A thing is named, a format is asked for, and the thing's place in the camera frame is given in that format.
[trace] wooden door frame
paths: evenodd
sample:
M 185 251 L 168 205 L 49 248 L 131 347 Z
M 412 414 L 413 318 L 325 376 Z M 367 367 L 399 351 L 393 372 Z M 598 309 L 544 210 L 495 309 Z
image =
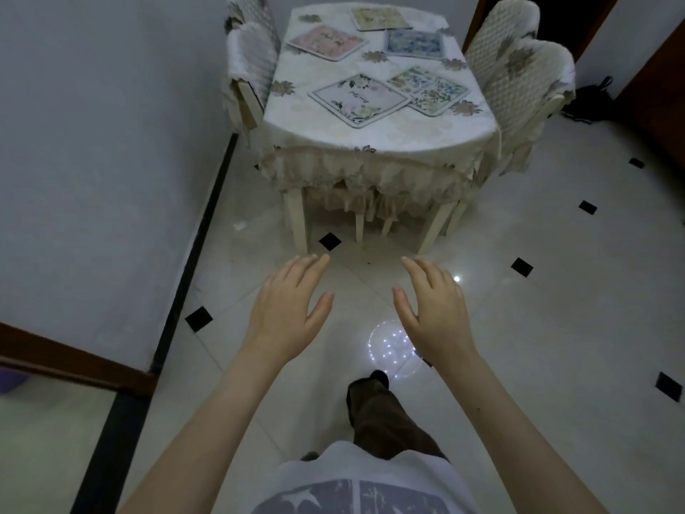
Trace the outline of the wooden door frame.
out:
M 0 366 L 151 397 L 158 376 L 0 323 Z
M 575 50 L 570 51 L 570 53 L 573 54 L 573 59 L 577 61 L 580 56 L 583 55 L 583 52 L 585 52 L 585 49 L 595 37 L 595 34 L 599 30 L 599 27 L 604 23 L 604 20 L 607 18 L 607 16 L 609 16 L 609 13 L 612 11 L 617 1 L 619 0 L 609 0 L 607 2 L 595 22 L 588 29 L 585 37 L 580 43 L 578 43 L 578 46 L 575 48 Z M 487 5 L 488 0 L 478 0 L 478 5 L 476 5 L 473 17 L 471 18 L 471 25 L 468 26 L 467 37 L 464 39 L 464 46 L 462 47 L 464 51 L 467 50 L 468 45 L 471 44 L 471 41 L 473 40 L 473 36 L 475 36 L 475 33 L 478 32 L 480 26 L 483 25 L 485 16 L 487 16 L 487 14 L 485 14 L 485 8 Z

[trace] chair backrest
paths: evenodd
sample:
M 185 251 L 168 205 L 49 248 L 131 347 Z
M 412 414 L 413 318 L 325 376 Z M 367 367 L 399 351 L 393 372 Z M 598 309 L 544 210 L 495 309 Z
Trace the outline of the chair backrest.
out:
M 257 23 L 267 31 L 276 52 L 281 50 L 281 40 L 267 0 L 228 0 L 227 32 L 243 23 Z
M 535 38 L 540 25 L 540 7 L 529 0 L 501 0 L 492 7 L 465 57 L 481 88 L 494 73 L 496 63 L 522 37 Z
M 519 40 L 497 63 L 484 90 L 499 123 L 503 155 L 575 96 L 573 56 L 558 43 Z
M 227 98 L 233 98 L 233 108 L 237 100 L 240 108 L 240 122 L 234 124 L 252 129 L 264 116 L 278 54 L 267 32 L 257 23 L 245 23 L 231 30 L 226 38 L 226 50 Z M 237 110 L 229 107 L 229 113 L 233 121 L 238 119 Z

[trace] floral placemat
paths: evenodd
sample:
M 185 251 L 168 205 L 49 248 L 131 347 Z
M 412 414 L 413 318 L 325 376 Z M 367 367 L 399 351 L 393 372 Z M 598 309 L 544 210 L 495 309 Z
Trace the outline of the floral placemat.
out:
M 445 56 L 441 33 L 407 29 L 386 31 L 384 51 L 422 59 L 442 59 Z
M 288 45 L 329 61 L 339 61 L 368 42 L 363 37 L 339 31 L 332 26 L 318 25 L 293 38 Z
M 436 117 L 463 99 L 469 89 L 420 66 L 408 68 L 388 81 L 388 84 L 411 95 L 411 108 L 429 117 Z
M 406 106 L 411 97 L 364 74 L 310 93 L 316 102 L 353 128 L 363 128 Z
M 355 7 L 351 13 L 359 31 L 412 28 L 395 7 Z

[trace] white wall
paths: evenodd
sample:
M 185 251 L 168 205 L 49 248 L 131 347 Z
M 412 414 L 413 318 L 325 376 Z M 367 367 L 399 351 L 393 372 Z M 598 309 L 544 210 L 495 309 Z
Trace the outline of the white wall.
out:
M 685 0 L 619 0 L 578 60 L 578 86 L 610 75 L 617 96 L 684 17 Z
M 0 0 L 0 321 L 147 369 L 229 139 L 225 0 Z
M 459 44 L 464 42 L 468 26 L 475 11 L 478 0 L 269 0 L 269 5 L 276 20 L 278 32 L 283 37 L 288 26 L 290 11 L 302 5 L 314 3 L 336 3 L 364 1 L 369 3 L 387 3 L 404 7 L 415 7 L 424 11 L 433 12 L 445 16 L 450 27 L 454 31 Z

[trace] white floral tablecloth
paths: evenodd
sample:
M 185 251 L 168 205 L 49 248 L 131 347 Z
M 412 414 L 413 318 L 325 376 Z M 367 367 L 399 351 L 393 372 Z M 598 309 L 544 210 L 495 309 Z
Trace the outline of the white floral tablecloth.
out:
M 293 10 L 259 130 L 261 170 L 275 178 L 280 189 L 315 188 L 311 194 L 327 208 L 343 207 L 368 219 L 396 218 L 402 211 L 420 214 L 433 202 L 459 200 L 487 178 L 484 171 L 497 163 L 501 146 L 497 121 L 447 21 L 398 7 L 414 29 L 442 33 L 446 59 L 386 55 L 384 32 L 359 32 L 350 16 L 352 7 L 375 6 L 336 3 Z M 286 44 L 321 23 L 361 35 L 369 43 L 337 62 Z M 359 129 L 308 95 L 358 72 L 385 81 L 414 65 L 453 79 L 470 92 L 438 117 L 405 107 Z

